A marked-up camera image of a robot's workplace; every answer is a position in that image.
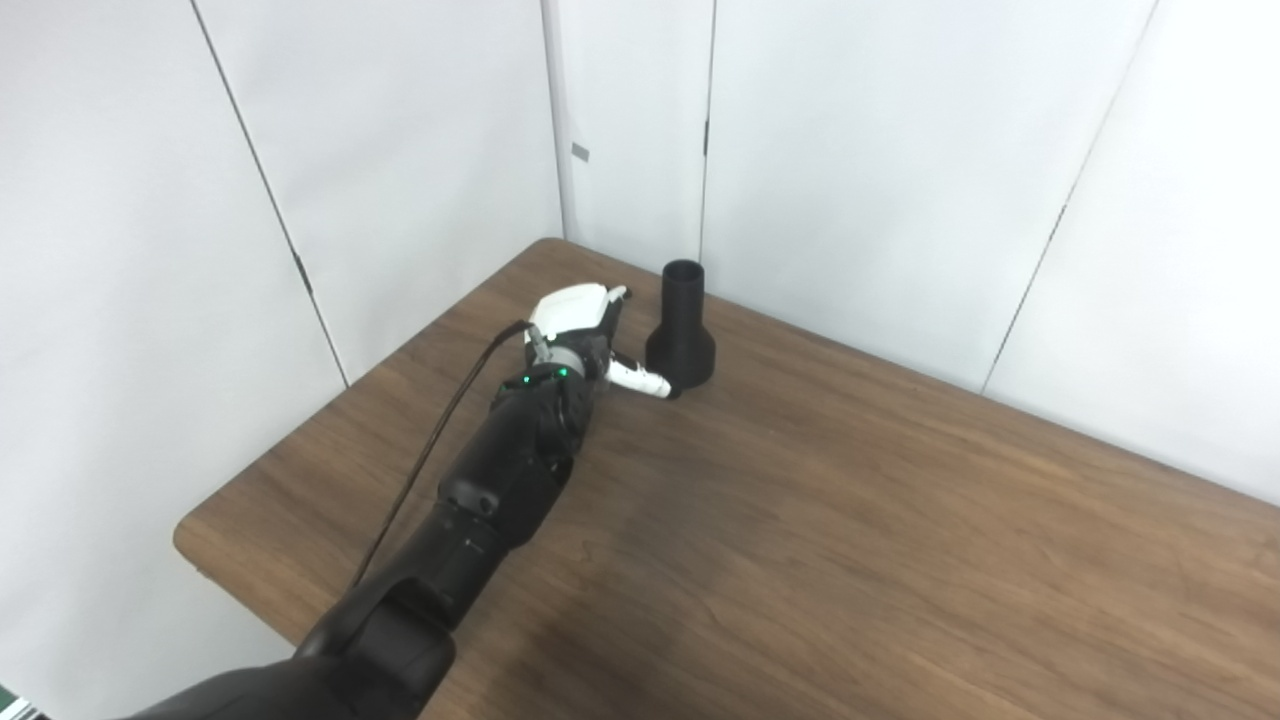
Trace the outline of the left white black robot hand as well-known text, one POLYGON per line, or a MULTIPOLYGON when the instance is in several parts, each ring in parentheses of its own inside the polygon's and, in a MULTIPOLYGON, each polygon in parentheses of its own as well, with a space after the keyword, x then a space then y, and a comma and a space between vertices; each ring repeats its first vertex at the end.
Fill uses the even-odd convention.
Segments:
POLYGON ((527 374, 557 379, 580 375, 654 398, 675 400, 680 389, 663 375, 614 350, 614 337, 631 291, 626 286, 575 284, 539 300, 524 332, 527 374))

